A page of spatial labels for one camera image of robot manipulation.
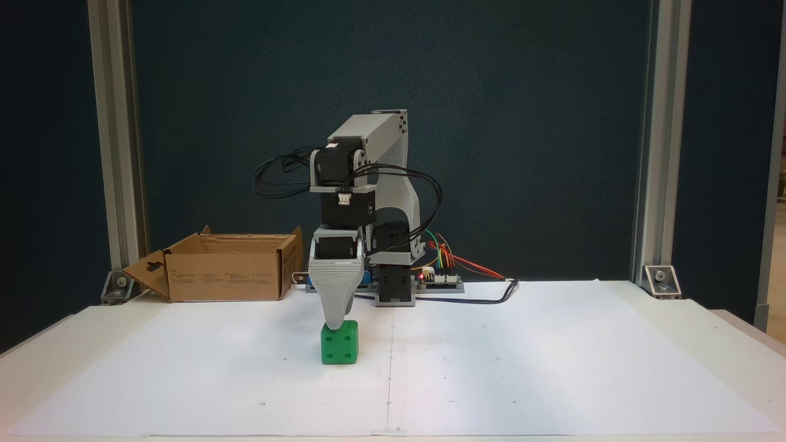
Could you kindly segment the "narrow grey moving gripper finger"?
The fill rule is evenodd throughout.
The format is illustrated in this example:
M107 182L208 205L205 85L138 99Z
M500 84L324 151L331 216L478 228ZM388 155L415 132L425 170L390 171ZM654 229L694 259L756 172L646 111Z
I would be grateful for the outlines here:
M348 294L348 299L346 299L346 306L343 313L345 317L351 313L354 304L354 299L356 299L357 288L360 285L362 285L364 274L365 274L365 268L363 265L361 265L359 266L359 270L357 271L356 275L354 275L351 279L351 283L349 286L350 291Z

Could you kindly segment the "wide grey ribbed fixed gripper finger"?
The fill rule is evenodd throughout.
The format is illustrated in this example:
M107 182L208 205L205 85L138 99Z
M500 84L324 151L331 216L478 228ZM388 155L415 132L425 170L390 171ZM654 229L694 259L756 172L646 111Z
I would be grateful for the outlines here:
M342 327L364 274L362 258L311 258L308 273L329 330Z

